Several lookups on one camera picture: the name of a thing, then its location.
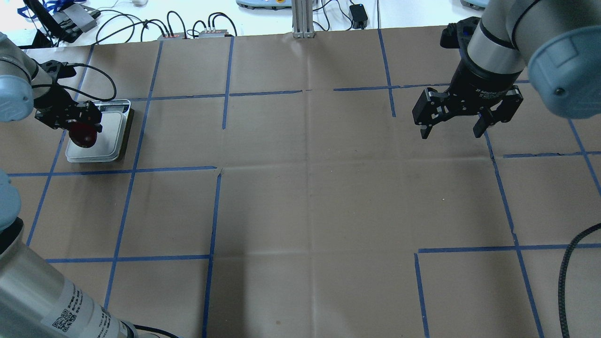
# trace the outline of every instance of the black power adapter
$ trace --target black power adapter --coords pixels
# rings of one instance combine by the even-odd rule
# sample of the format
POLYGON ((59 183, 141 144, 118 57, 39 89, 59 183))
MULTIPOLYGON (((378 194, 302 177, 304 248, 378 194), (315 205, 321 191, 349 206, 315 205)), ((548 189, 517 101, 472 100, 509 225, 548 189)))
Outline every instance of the black power adapter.
POLYGON ((363 4, 351 5, 349 7, 350 17, 353 20, 354 29, 365 29, 367 27, 367 12, 363 4))

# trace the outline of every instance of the cardboard surface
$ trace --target cardboard surface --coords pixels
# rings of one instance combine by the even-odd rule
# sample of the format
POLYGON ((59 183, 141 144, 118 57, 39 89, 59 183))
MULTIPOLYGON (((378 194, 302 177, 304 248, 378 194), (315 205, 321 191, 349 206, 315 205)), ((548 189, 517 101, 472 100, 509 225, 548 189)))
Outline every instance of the cardboard surface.
MULTIPOLYGON (((557 336, 564 245, 601 220, 601 119, 520 83, 511 123, 422 140, 411 109, 459 60, 441 31, 36 51, 108 72, 136 114, 112 164, 67 163, 33 116, 0 125, 23 240, 114 315, 186 338, 557 336)), ((110 96, 92 70, 81 85, 110 96)), ((593 337, 601 234, 585 242, 568 319, 593 337)))

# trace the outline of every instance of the power adapter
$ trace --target power adapter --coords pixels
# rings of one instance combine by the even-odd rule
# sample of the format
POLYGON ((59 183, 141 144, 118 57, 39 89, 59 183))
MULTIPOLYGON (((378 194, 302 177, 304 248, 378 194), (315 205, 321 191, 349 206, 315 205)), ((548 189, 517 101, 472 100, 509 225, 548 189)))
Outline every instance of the power adapter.
POLYGON ((367 12, 363 4, 351 5, 349 10, 350 17, 353 20, 353 28, 365 29, 367 27, 367 12))

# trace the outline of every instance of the qr code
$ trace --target qr code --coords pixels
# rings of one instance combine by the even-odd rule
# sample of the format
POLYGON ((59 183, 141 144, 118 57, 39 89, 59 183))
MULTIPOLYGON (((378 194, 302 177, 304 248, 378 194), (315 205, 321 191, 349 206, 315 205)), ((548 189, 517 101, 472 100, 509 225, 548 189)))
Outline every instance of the qr code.
POLYGON ((57 318, 54 323, 52 323, 52 326, 61 330, 62 332, 67 332, 76 318, 76 315, 65 309, 63 310, 61 316, 57 318))

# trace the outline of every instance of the label on robot arm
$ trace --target label on robot arm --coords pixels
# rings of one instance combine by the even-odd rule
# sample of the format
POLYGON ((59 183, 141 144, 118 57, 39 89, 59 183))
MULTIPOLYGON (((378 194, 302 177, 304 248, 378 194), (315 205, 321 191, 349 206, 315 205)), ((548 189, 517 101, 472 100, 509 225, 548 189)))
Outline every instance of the label on robot arm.
POLYGON ((60 297, 41 323, 68 338, 115 338, 119 331, 119 321, 66 278, 60 297))

